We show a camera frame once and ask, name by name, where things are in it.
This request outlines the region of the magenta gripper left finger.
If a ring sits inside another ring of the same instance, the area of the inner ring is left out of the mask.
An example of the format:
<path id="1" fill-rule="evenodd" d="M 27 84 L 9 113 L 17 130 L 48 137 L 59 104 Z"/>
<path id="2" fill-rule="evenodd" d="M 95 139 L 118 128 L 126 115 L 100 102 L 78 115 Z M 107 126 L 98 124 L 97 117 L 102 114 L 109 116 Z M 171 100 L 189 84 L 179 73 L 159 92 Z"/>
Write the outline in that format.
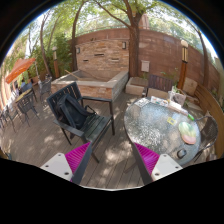
<path id="1" fill-rule="evenodd" d="M 41 169 L 79 185 L 91 154 L 92 144 L 88 142 L 66 154 L 55 154 Z"/>

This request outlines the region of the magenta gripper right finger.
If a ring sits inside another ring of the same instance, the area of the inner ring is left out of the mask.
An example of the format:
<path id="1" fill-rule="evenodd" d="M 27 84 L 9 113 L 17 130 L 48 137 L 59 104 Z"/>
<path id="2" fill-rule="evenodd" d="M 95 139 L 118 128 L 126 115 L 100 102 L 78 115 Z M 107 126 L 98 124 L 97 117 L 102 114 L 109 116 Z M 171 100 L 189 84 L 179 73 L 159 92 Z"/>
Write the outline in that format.
<path id="1" fill-rule="evenodd" d="M 133 154 L 145 185 L 182 169 L 168 154 L 159 155 L 138 143 L 133 144 Z"/>

